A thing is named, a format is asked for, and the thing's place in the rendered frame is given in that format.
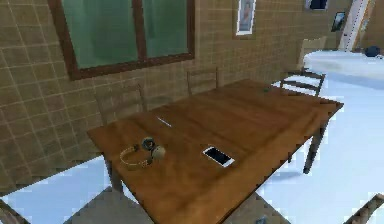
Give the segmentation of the white door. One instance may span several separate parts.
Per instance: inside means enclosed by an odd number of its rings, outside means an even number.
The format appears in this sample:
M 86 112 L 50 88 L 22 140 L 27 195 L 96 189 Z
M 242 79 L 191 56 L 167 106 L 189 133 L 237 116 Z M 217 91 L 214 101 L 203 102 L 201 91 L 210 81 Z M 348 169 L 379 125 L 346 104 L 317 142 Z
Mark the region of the white door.
M 369 0 L 353 0 L 345 22 L 338 49 L 351 51 L 355 44 Z

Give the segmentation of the tan headphones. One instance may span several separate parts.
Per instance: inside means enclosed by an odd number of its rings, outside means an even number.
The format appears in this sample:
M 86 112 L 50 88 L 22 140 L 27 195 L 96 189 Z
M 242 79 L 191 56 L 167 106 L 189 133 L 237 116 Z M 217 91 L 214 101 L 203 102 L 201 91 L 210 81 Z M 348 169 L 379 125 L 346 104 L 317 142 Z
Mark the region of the tan headphones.
M 126 156 L 128 156 L 131 153 L 136 153 L 140 149 L 143 149 L 144 151 L 149 153 L 149 156 L 146 159 L 138 162 L 133 162 L 133 163 L 129 162 L 126 159 Z M 151 165 L 154 160 L 163 159 L 165 154 L 166 154 L 166 149 L 163 146 L 157 144 L 152 137 L 145 137 L 140 144 L 134 144 L 124 149 L 120 153 L 119 157 L 120 157 L 120 161 L 123 164 L 127 165 L 128 167 L 144 168 Z

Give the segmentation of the dark wooden chair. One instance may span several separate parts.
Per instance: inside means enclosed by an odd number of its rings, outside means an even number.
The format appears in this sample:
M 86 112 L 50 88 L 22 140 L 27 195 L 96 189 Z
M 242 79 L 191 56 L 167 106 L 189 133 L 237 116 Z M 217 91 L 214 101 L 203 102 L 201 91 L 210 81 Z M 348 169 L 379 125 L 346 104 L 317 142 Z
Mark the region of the dark wooden chair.
M 287 74 L 292 77 L 292 76 L 299 76 L 299 77 L 305 77 L 305 78 L 310 78 L 310 79 L 316 79 L 318 80 L 318 84 L 310 84 L 310 83 L 305 83 L 303 81 L 296 81 L 296 80 L 289 80 L 288 78 L 283 78 L 280 80 L 280 87 L 283 87 L 284 85 L 290 85 L 293 87 L 298 87 L 301 89 L 306 89 L 306 90 L 311 90 L 315 92 L 315 95 L 318 96 L 320 94 L 320 91 L 322 89 L 326 74 L 325 73 L 320 73 L 317 74 L 312 71 L 308 71 L 305 68 L 301 68 L 300 70 L 288 70 Z

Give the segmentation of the brown wooden table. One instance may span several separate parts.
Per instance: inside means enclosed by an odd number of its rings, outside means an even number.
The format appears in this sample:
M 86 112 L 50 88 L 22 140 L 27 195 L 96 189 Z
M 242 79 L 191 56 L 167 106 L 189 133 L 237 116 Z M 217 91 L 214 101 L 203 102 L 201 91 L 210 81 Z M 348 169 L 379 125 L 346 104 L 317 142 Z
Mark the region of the brown wooden table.
M 270 87 L 270 92 L 263 89 Z M 341 103 L 252 80 L 131 115 L 88 135 L 155 224 L 222 224 L 308 139 L 320 141 Z M 168 127 L 156 117 L 172 125 Z M 120 153 L 152 137 L 166 149 L 147 167 Z M 224 168 L 202 151 L 234 159 Z

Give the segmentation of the dark round object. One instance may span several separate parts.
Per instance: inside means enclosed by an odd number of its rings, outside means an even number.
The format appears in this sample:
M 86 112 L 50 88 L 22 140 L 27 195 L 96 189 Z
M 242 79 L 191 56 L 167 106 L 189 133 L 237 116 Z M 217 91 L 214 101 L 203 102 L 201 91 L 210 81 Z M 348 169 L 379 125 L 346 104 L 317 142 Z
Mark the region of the dark round object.
M 377 55 L 380 54 L 380 48 L 377 47 L 377 46 L 370 46 L 370 47 L 367 47 L 364 51 L 364 54 L 367 56 L 367 57 L 376 57 Z

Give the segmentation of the white framed wall picture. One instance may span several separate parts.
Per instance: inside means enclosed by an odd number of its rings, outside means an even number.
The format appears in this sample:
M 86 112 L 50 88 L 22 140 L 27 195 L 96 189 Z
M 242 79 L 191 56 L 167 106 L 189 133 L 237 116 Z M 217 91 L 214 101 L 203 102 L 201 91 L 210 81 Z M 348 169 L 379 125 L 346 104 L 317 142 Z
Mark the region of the white framed wall picture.
M 236 35 L 250 35 L 253 29 L 253 20 L 256 0 L 238 0 Z

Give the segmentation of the white round table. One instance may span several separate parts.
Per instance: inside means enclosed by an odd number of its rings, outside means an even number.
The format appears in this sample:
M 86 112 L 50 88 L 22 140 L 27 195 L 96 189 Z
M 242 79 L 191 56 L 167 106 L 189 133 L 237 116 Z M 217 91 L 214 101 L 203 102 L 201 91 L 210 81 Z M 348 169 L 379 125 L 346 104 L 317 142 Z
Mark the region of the white round table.
M 303 58 L 304 67 L 318 72 L 337 73 L 384 81 L 384 58 L 367 57 L 347 51 L 315 51 Z

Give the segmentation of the brown wooden chair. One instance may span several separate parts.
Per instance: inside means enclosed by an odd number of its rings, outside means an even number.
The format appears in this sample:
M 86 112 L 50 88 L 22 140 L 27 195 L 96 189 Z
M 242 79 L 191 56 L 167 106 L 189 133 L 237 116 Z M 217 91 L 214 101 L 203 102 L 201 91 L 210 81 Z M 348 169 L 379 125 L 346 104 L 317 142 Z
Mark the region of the brown wooden chair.
M 137 98 L 131 100 L 125 100 L 124 96 L 128 94 L 136 93 Z M 110 107 L 104 107 L 103 102 L 105 100 L 112 100 L 113 98 L 118 99 L 116 104 L 112 104 Z M 144 90 L 140 84 L 130 85 L 120 88 L 116 91 L 108 91 L 107 93 L 95 94 L 95 99 L 100 112 L 101 120 L 103 125 L 108 124 L 108 116 L 115 115 L 116 113 L 123 111 L 133 105 L 138 105 L 141 110 L 145 112 L 147 110 L 147 101 L 144 94 Z
M 198 69 L 186 72 L 187 91 L 193 94 L 193 89 L 206 84 L 214 84 L 219 87 L 219 70 L 217 67 Z
M 0 223 L 1 224 L 31 224 L 7 203 L 0 199 Z
M 343 224 L 367 224 L 373 213 L 384 204 L 384 195 L 377 193 Z

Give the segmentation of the black framed wall picture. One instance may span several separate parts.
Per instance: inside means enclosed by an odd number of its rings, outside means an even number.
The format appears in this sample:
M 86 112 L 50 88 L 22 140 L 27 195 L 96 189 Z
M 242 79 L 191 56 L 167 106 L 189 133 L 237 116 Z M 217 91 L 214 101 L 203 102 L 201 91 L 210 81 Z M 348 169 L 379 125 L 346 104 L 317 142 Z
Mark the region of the black framed wall picture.
M 344 19 L 345 19 L 345 13 L 344 12 L 337 12 L 335 17 L 334 17 L 331 31 L 332 32 L 339 31 L 343 25 Z

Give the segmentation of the brown framed window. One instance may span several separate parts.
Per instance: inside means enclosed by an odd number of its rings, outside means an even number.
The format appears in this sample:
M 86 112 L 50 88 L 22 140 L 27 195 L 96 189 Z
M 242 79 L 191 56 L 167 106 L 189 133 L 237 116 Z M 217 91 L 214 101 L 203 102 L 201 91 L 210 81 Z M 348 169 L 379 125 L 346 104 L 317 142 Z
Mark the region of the brown framed window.
M 195 0 L 47 0 L 72 80 L 195 58 Z

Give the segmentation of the white smartphone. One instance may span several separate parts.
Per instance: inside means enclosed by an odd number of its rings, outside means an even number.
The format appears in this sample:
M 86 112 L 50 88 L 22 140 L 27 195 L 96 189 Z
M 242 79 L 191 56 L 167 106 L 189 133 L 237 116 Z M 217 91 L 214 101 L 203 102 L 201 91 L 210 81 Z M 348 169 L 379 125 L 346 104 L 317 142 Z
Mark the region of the white smartphone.
M 234 162 L 232 157 L 228 156 L 214 146 L 209 146 L 204 149 L 202 153 L 224 168 L 230 166 Z

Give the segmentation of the tan wooden chair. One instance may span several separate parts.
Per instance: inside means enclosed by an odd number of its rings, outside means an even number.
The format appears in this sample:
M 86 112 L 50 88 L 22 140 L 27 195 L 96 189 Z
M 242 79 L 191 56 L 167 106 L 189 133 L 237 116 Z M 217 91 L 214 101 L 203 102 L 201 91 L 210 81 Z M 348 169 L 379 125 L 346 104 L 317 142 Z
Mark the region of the tan wooden chair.
M 304 56 L 308 53 L 323 50 L 326 43 L 326 36 L 317 39 L 304 39 L 302 42 L 301 51 L 298 58 L 297 68 L 302 69 L 304 66 Z

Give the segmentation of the dark framed wall picture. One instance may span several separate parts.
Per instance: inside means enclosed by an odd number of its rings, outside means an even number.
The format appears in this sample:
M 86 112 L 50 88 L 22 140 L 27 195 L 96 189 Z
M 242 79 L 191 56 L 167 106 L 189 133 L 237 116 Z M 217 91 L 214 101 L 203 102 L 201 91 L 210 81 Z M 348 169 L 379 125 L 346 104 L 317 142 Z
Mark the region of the dark framed wall picture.
M 305 8 L 308 10 L 326 10 L 328 0 L 306 0 Z

